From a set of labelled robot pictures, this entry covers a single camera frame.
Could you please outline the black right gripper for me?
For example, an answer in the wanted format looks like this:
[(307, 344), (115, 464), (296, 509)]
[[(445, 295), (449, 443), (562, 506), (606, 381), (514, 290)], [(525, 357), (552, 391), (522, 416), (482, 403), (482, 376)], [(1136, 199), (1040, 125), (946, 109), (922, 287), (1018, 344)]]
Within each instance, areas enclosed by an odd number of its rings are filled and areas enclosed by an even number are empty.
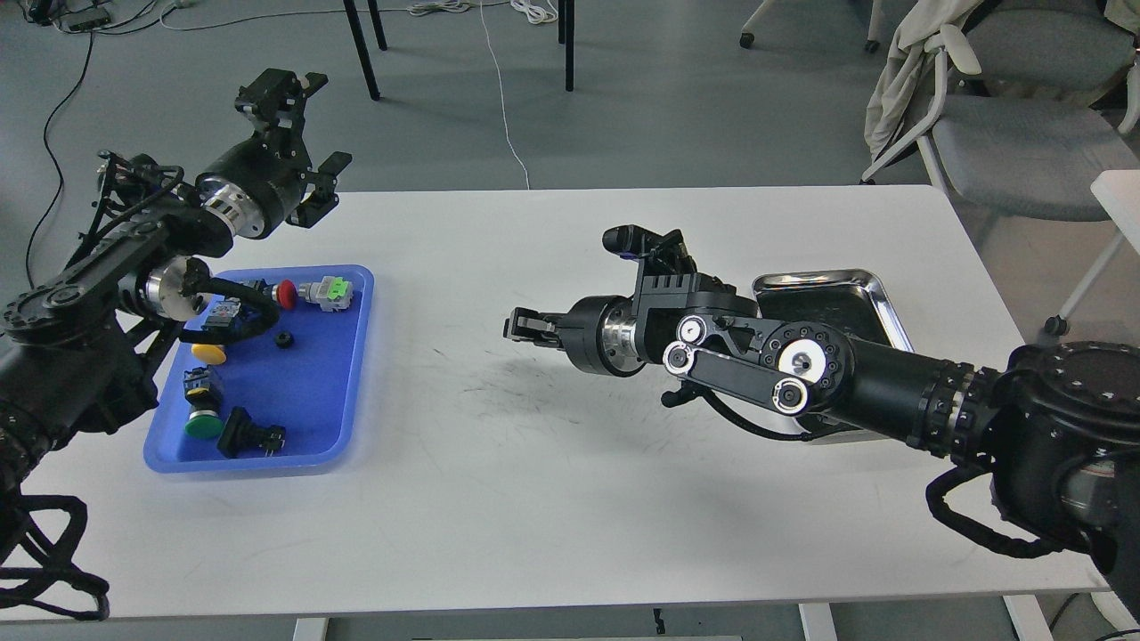
[(632, 341), (635, 328), (629, 297), (584, 297), (565, 314), (516, 307), (504, 320), (502, 336), (520, 344), (565, 349), (571, 364), (583, 372), (632, 378), (644, 368)]

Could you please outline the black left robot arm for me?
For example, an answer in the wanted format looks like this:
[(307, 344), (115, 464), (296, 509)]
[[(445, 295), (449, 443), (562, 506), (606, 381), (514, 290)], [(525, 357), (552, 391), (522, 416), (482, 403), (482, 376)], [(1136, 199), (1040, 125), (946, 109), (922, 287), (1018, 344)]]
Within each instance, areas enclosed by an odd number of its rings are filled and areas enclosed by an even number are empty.
[(155, 374), (172, 344), (238, 344), (261, 336), (298, 301), (347, 308), (337, 279), (316, 284), (220, 279), (205, 258), (233, 240), (264, 240), (280, 224), (310, 228), (337, 206), (337, 176), (353, 157), (314, 167), (306, 102), (327, 84), (266, 68), (235, 109), (253, 133), (194, 182), (184, 167), (101, 151), (93, 222), (60, 275), (3, 308), (3, 557), (23, 547), (32, 567), (3, 567), (3, 608), (34, 607), (74, 620), (109, 617), (109, 583), (74, 563), (88, 508), (21, 485), (74, 435), (114, 435), (158, 405)]

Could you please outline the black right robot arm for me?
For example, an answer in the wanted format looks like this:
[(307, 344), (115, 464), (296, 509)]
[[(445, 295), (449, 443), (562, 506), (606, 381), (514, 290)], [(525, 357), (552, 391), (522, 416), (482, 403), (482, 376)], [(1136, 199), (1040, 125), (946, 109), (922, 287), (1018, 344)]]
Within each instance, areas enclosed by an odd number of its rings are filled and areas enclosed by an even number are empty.
[(789, 441), (723, 396), (785, 417), (821, 414), (951, 459), (925, 488), (930, 516), (997, 555), (1090, 555), (1127, 612), (1139, 597), (1133, 344), (1023, 344), (1005, 370), (936, 360), (846, 336), (821, 320), (764, 318), (699, 271), (681, 232), (635, 224), (603, 248), (638, 263), (630, 297), (583, 297), (569, 313), (518, 307), (502, 335), (565, 352), (577, 370), (679, 378), (663, 406), (700, 398), (750, 435)]

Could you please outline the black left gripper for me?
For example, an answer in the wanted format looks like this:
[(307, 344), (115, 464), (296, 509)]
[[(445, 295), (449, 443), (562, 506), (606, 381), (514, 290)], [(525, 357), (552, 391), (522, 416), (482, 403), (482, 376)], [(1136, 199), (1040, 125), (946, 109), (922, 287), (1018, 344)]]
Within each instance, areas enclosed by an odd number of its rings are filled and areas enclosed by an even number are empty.
[[(353, 154), (334, 151), (314, 171), (303, 141), (306, 102), (328, 83), (317, 72), (298, 78), (292, 70), (266, 68), (252, 84), (241, 86), (233, 107), (254, 133), (195, 180), (205, 210), (219, 216), (233, 236), (264, 240), (280, 224), (310, 230), (337, 206), (337, 176)], [(306, 185), (314, 186), (308, 195)]]

